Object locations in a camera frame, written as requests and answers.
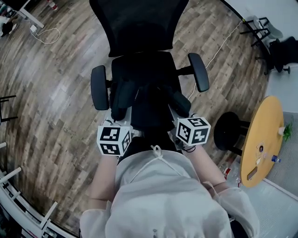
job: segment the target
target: wood plank floor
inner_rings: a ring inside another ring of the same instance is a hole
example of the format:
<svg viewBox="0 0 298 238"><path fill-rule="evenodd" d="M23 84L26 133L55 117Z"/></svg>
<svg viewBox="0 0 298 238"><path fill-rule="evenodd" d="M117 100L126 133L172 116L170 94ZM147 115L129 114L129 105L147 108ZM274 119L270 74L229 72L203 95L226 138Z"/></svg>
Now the wood plank floor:
<svg viewBox="0 0 298 238"><path fill-rule="evenodd" d="M88 0L57 0L52 11L40 3L33 11L45 29L57 27L61 38L44 45L29 33L29 23L19 22L16 31L0 39L0 96L14 95L2 105L3 117L18 119L0 126L0 166L22 172L15 186L40 212L53 201L58 206L51 219L77 234L79 218L86 208L86 191L100 159L96 144L97 126L104 113L94 109L90 92L93 67L105 65L111 78L109 45ZM190 0L176 28L171 50L177 68L188 65L187 53L199 53L207 65L240 22L219 0ZM251 48L254 40L240 35L239 28L226 41L208 66L210 90L195 91L192 109L213 126L226 111L250 120L264 96L265 65ZM52 41L57 33L42 38ZM189 96L193 76L180 77L183 93ZM235 155L216 149L212 133L205 145L218 164Z"/></svg>

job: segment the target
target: black stool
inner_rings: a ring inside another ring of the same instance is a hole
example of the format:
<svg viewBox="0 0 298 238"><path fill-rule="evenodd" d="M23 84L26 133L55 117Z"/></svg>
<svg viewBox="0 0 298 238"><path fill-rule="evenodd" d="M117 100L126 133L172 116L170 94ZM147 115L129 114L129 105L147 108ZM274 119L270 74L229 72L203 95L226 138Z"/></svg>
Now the black stool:
<svg viewBox="0 0 298 238"><path fill-rule="evenodd" d="M242 150L234 147L239 136L246 136L250 122L240 121L233 112L224 113L217 121L214 128L214 143L222 151L232 151L242 155Z"/></svg>
<svg viewBox="0 0 298 238"><path fill-rule="evenodd" d="M0 98L0 125L2 122L5 122L5 121L10 121L12 119L17 119L18 117L9 117L9 118L2 118L2 113L1 113L1 103L2 102L7 102L8 100L4 100L4 99L8 99L8 98L14 98L16 97L16 95L13 95L13 96L7 96L7 97L3 97L3 98Z"/></svg>

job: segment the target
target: white railing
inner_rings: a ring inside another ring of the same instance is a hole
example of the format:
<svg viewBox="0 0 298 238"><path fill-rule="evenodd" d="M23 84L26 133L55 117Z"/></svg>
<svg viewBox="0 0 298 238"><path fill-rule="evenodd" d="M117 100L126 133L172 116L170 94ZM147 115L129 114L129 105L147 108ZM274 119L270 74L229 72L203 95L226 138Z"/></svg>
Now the white railing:
<svg viewBox="0 0 298 238"><path fill-rule="evenodd" d="M17 191L8 181L11 177L16 175L21 171L21 168L10 172L6 175L6 172L0 170L0 203L2 207L7 211L7 213L25 230L33 237L42 238L42 235L47 228L50 228L57 234L65 238L75 238L70 233L62 230L57 227L54 223L51 222L49 217L57 206L57 202L54 202L50 210L46 213L45 216L39 214L22 196L20 196L20 191ZM3 185L8 183L7 189L3 188ZM15 200L18 200L26 209L26 211L36 219L34 221L32 217L29 217L29 214L24 212L16 203Z"/></svg>

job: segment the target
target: white wall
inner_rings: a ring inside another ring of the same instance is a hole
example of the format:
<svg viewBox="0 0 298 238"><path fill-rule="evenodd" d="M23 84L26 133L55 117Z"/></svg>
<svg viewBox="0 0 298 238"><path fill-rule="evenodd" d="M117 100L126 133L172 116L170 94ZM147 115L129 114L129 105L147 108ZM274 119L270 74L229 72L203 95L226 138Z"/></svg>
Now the white wall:
<svg viewBox="0 0 298 238"><path fill-rule="evenodd" d="M284 34L298 40L298 2L296 0L225 0L246 20L256 15L267 17Z"/></svg>
<svg viewBox="0 0 298 238"><path fill-rule="evenodd" d="M278 97L284 112L298 113L298 66L293 64L290 67L291 74L276 70L270 72L265 95Z"/></svg>

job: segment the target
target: chair armrest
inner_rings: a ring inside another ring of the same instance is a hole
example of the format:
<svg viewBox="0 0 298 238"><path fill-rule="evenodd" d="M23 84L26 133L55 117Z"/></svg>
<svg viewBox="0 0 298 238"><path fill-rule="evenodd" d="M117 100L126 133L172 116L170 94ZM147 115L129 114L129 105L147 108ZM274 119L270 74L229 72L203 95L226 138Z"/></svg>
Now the chair armrest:
<svg viewBox="0 0 298 238"><path fill-rule="evenodd" d="M193 74L195 76L198 91L200 93L207 91L209 89L209 79L201 57L196 53L189 53L188 59L190 60L190 65L193 68Z"/></svg>
<svg viewBox="0 0 298 238"><path fill-rule="evenodd" d="M106 85L106 68L103 65L95 67L91 73L91 96L96 110L109 109L108 91Z"/></svg>

